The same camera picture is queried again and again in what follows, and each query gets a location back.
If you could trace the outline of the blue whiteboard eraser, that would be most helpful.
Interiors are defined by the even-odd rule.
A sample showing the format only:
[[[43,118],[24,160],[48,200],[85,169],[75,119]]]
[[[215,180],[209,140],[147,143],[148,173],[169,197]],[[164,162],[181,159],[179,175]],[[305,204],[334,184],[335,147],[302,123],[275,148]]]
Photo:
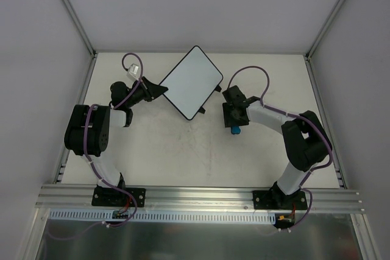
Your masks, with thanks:
[[[241,129],[239,126],[231,126],[230,130],[231,130],[231,134],[233,135],[238,135],[241,133]]]

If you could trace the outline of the white whiteboard black frame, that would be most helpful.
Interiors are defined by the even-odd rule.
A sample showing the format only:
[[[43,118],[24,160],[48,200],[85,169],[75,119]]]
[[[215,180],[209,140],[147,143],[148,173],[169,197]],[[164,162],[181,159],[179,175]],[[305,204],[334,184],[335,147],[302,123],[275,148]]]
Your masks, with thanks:
[[[198,113],[205,113],[204,104],[213,94],[220,92],[222,72],[206,53],[194,46],[159,83],[167,87],[165,98],[188,121]]]

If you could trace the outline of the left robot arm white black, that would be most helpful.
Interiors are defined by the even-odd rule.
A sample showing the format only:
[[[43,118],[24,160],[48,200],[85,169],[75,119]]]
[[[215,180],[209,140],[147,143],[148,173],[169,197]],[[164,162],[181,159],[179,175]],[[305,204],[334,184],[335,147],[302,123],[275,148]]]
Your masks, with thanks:
[[[126,184],[122,174],[103,155],[108,147],[110,129],[127,128],[132,123],[132,107],[141,101],[152,102],[168,91],[142,77],[132,87],[124,82],[110,86],[109,105],[75,105],[69,120],[64,143],[75,155],[82,157],[97,178],[97,186],[107,189],[106,198],[113,205],[127,199]]]

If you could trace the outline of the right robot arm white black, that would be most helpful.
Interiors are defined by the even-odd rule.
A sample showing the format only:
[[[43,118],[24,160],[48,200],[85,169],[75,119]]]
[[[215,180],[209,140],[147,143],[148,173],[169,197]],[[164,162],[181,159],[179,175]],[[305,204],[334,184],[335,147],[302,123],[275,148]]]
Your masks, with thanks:
[[[251,122],[261,124],[283,136],[288,157],[282,176],[263,195],[256,195],[256,209],[291,209],[304,195],[301,185],[326,157],[332,145],[317,115],[308,110],[301,114],[266,105],[259,97],[247,98],[237,86],[226,89],[222,104],[224,126],[233,135]]]

